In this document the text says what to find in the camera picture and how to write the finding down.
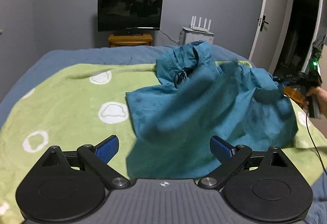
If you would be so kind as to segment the right hand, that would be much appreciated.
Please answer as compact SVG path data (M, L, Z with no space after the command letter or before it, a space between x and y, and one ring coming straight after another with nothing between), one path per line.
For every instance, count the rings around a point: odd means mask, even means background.
M326 115L327 111L327 92L321 87L312 87L307 93L306 97L310 97L312 95L317 96L317 100L320 107L320 113Z

